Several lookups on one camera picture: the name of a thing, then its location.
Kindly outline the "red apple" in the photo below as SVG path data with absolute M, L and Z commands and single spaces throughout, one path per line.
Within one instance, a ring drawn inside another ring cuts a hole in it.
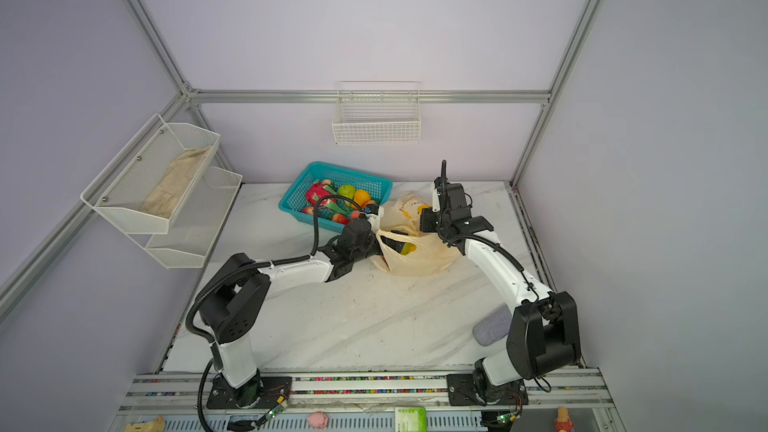
M 334 214 L 332 217 L 332 221 L 339 224 L 348 224 L 350 222 L 350 219 L 342 214 Z

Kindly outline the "beige plastic bag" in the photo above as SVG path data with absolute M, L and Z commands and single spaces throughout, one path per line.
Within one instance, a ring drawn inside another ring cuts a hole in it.
M 456 248 L 448 247 L 436 234 L 419 231 L 419 213 L 429 206 L 419 196 L 406 193 L 381 209 L 377 238 L 382 255 L 370 258 L 377 269 L 399 277 L 431 276 L 446 271 L 461 257 Z M 417 249 L 401 255 L 406 242 Z

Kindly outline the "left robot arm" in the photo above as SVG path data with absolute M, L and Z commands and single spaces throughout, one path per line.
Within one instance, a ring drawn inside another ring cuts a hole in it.
M 254 261 L 244 253 L 230 256 L 203 286 L 185 317 L 188 332 L 203 338 L 212 366 L 234 389 L 252 388 L 259 367 L 249 333 L 269 292 L 329 283 L 353 270 L 356 263 L 381 254 L 376 232 L 381 213 L 365 205 L 342 232 L 304 256 Z

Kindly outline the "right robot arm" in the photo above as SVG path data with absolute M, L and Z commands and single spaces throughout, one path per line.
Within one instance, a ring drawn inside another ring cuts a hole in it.
M 493 225 L 475 216 L 459 183 L 434 181 L 432 207 L 420 227 L 457 249 L 489 279 L 511 312 L 505 350 L 479 361 L 479 377 L 491 387 L 536 380 L 581 360 L 578 308 L 567 292 L 554 292 L 526 270 L 503 245 Z

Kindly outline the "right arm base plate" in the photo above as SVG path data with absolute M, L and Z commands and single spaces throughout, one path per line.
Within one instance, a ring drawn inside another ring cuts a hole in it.
M 522 380 L 492 385 L 478 374 L 449 374 L 447 394 L 451 406 L 525 406 L 529 403 Z

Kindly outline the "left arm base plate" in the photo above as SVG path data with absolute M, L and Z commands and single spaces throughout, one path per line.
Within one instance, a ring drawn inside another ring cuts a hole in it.
M 222 374 L 212 381 L 205 406 L 210 410 L 257 409 L 268 410 L 290 396 L 293 378 L 290 376 L 254 376 L 240 388 L 231 386 Z

